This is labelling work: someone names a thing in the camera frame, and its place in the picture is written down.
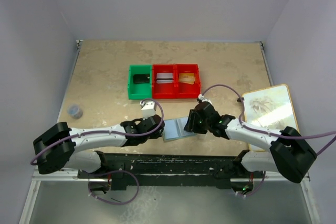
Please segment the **green card holder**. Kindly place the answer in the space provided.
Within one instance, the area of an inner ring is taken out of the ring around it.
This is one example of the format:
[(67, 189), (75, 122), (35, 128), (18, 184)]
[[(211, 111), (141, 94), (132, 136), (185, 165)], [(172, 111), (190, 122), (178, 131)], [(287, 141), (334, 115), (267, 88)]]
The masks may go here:
[(187, 132), (184, 130), (187, 124), (188, 117), (164, 120), (163, 141), (171, 142), (182, 138), (195, 136), (196, 133)]

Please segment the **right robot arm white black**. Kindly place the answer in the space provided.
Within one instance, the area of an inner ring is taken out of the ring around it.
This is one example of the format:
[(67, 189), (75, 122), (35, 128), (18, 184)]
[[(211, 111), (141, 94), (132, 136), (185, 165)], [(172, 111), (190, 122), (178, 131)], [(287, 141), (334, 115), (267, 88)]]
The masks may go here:
[(232, 115), (220, 115), (209, 102), (201, 102), (188, 115), (184, 127), (187, 132), (237, 140), (261, 148), (261, 152), (248, 151), (234, 164), (234, 173), (246, 177), (251, 172), (278, 172), (293, 183), (300, 183), (317, 159), (316, 152), (292, 128), (265, 130), (241, 122)]

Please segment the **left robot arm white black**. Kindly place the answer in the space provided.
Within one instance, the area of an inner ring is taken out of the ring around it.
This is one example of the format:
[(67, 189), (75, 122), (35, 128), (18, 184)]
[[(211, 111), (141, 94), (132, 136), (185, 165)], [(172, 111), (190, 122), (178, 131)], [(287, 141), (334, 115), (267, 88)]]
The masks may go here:
[(100, 147), (138, 146), (161, 137), (164, 121), (159, 115), (134, 119), (99, 129), (70, 128), (56, 123), (33, 141), (35, 157), (30, 161), (40, 174), (51, 174), (66, 167), (75, 155)]

